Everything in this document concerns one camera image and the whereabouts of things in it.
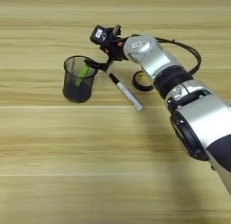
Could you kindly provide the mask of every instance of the green object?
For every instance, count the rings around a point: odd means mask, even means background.
[[[75,85],[76,86],[80,86],[83,78],[88,74],[89,71],[89,66],[87,64],[83,65],[80,69],[79,69],[79,75],[78,77],[82,78],[82,79],[75,79]]]

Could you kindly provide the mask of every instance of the wood grain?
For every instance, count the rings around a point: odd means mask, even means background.
[[[123,26],[196,47],[202,80],[231,102],[231,0],[0,0],[0,222],[231,222],[230,196],[208,163],[181,150],[156,91],[139,70],[113,66],[144,104],[138,113],[99,72],[84,104],[62,96],[66,58],[105,59],[89,35]],[[165,45],[187,69],[183,50]]]

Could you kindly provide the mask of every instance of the silver robot arm segment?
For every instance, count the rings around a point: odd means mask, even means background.
[[[231,194],[231,109],[195,80],[158,41],[132,36],[125,57],[141,65],[171,112],[171,124],[186,153],[209,161]]]

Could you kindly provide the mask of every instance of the robotic arm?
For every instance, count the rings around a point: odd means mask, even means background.
[[[106,64],[89,62],[107,70],[113,61],[132,61],[141,66],[171,113],[171,125],[186,153],[209,161],[231,194],[231,109],[202,82],[193,79],[174,57],[150,35],[121,39],[120,26],[97,26],[91,41],[108,54]]]

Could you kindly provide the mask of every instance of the marker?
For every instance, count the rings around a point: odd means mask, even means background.
[[[143,109],[142,104],[135,98],[135,96],[126,88],[126,86],[119,81],[119,79],[113,74],[110,73],[109,77],[111,80],[119,87],[122,93],[131,101],[135,108],[140,111]]]

